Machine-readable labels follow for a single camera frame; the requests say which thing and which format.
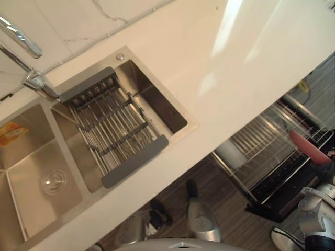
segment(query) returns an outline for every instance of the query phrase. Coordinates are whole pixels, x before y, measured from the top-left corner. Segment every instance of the stainless steel sink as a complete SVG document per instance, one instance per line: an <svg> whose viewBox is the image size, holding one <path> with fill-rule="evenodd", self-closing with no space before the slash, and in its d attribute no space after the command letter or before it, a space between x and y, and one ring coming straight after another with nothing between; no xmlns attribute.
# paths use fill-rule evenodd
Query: stainless steel sink
<svg viewBox="0 0 335 251"><path fill-rule="evenodd" d="M0 148L0 250L32 238L82 200L42 107L11 122L29 131Z"/></svg>
<svg viewBox="0 0 335 251"><path fill-rule="evenodd" d="M74 87L64 92L61 95L62 102L52 108L55 120L90 192L95 192L102 186L102 181L104 182L106 176L111 175L109 172L113 172L115 168L119 170L124 168L122 164L115 164L118 161L117 158L121 159L124 154L126 161L129 147L136 149L137 146L133 142L128 142L125 139L126 142L123 141L115 146L115 150L110 150L111 157L116 161L111 159L105 150L108 147L112 148L112 143L117 145L118 137L121 139L123 135L127 135L125 132L127 128L131 131L131 128L139 127L139 124L132 124L129 119L131 114L134 116L138 114L137 119L140 123L148 121L149 124L153 124L150 127L151 130L150 128L146 129L147 134L139 132L136 134L138 137L148 135L150 138L152 136L149 131L154 131L157 128L159 134L168 139L169 145L174 144L196 126L188 112L127 48L122 48L121 52L122 56L119 54L110 55L68 80L66 86ZM112 67L110 72L114 74L115 71L117 79L113 77L113 74L112 77L108 75L108 67ZM82 108L84 107L83 103L89 103L89 109ZM74 106L79 106L78 112L73 111ZM144 117L143 120L140 117L140 110L136 108L137 106L143 108L147 119ZM87 121L86 128L83 127L85 120ZM95 150L99 144L105 148L101 148L99 151ZM104 162L107 164L113 162L110 170L106 172L102 167ZM118 173L113 172L114 183L121 182L130 173L118 176Z"/></svg>
<svg viewBox="0 0 335 251"><path fill-rule="evenodd" d="M84 90L83 81L109 66L146 111L148 124L168 139L163 151L197 127L126 47L64 82L57 91L65 94L75 86ZM101 170L66 103L38 98L0 123L0 139L1 128L9 122L29 130L12 132L9 135L14 134L15 140L0 147L0 250L21 251L59 230L110 189L102 186Z"/></svg>

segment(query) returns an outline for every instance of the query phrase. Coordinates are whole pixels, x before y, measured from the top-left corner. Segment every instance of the dish rack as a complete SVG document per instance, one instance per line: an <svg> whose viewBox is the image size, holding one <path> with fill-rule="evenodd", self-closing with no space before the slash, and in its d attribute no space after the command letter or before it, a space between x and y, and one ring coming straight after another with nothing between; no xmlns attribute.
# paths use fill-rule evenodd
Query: dish rack
<svg viewBox="0 0 335 251"><path fill-rule="evenodd" d="M282 222L302 198L302 187L318 184L311 160L288 133L297 131L325 153L334 147L334 63L333 54L303 80L307 93L293 88L235 133L229 149L225 142L211 153L250 201L247 211Z"/></svg>
<svg viewBox="0 0 335 251"><path fill-rule="evenodd" d="M107 67L62 95L110 188L153 158L169 141Z"/></svg>

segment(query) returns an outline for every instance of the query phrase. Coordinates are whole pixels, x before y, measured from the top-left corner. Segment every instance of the faucet spout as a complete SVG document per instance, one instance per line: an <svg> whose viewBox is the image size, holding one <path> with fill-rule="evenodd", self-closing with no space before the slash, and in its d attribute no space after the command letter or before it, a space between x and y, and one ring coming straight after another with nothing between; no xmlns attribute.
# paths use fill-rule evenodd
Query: faucet spout
<svg viewBox="0 0 335 251"><path fill-rule="evenodd" d="M13 38L20 46L22 46L33 58L37 59L42 56L42 50L19 28L13 25L12 22L4 18L0 14L0 29ZM27 72L27 75L23 79L22 84L29 89L38 92L41 96L47 99L57 99L59 95L47 85L47 80L44 76L36 71L34 68L26 64L17 55L8 50L3 44L0 43L0 51L6 56L17 63L23 70Z"/></svg>

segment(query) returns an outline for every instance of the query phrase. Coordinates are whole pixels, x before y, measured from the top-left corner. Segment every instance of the sink drain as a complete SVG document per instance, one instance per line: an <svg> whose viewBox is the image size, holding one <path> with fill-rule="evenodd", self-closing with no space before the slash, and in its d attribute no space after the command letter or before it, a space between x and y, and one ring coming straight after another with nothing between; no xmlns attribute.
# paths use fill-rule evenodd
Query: sink drain
<svg viewBox="0 0 335 251"><path fill-rule="evenodd" d="M54 196L59 193L66 183L66 174L62 170L52 170L43 177L41 186L46 195Z"/></svg>

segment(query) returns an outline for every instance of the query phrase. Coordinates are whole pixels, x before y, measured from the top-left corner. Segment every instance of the white countertop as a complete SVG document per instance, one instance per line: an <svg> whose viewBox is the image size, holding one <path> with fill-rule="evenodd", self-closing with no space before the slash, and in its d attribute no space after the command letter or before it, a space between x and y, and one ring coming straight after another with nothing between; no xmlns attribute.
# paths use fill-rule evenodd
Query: white countertop
<svg viewBox="0 0 335 251"><path fill-rule="evenodd" d="M48 73L57 86L126 45L199 127L32 250L88 248L292 88L335 50L326 2L176 0Z"/></svg>

